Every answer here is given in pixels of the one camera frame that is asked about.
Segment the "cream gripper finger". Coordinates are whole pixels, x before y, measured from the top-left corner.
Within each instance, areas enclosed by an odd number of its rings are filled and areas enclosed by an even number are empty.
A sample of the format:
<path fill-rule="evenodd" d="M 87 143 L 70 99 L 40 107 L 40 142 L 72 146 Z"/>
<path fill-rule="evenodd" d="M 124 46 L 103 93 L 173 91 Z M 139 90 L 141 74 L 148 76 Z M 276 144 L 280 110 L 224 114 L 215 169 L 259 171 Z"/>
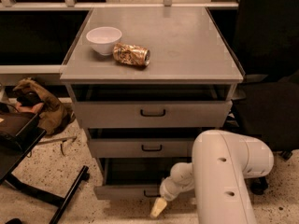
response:
<path fill-rule="evenodd" d="M 167 207 L 167 200 L 159 197 L 155 200 L 154 205 L 152 206 L 152 209 L 150 211 L 150 216 L 152 218 L 156 218 L 159 216 L 163 210 Z"/>

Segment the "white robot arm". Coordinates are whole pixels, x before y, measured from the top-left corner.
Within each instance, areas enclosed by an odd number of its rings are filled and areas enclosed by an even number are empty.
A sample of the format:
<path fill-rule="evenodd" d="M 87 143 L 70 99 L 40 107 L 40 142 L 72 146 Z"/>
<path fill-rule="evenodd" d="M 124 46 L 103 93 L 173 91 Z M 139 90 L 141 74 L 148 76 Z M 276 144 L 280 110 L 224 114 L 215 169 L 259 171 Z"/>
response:
<path fill-rule="evenodd" d="M 193 190 L 199 224 L 257 224 L 245 180 L 264 177 L 273 166 L 273 152 L 263 141 L 205 131 L 193 142 L 192 160 L 174 164 L 162 181 L 150 215 L 159 216 L 179 194 Z"/>

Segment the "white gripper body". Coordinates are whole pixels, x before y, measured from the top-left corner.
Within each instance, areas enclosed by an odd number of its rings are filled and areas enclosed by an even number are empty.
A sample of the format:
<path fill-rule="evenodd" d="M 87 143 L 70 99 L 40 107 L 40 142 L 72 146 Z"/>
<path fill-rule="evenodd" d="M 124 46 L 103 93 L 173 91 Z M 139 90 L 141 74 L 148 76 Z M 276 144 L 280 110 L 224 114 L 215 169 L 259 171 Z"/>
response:
<path fill-rule="evenodd" d="M 186 188 L 183 185 L 176 183 L 171 177 L 164 179 L 160 186 L 160 196 L 168 202 L 172 202 L 180 193 L 185 191 Z"/>

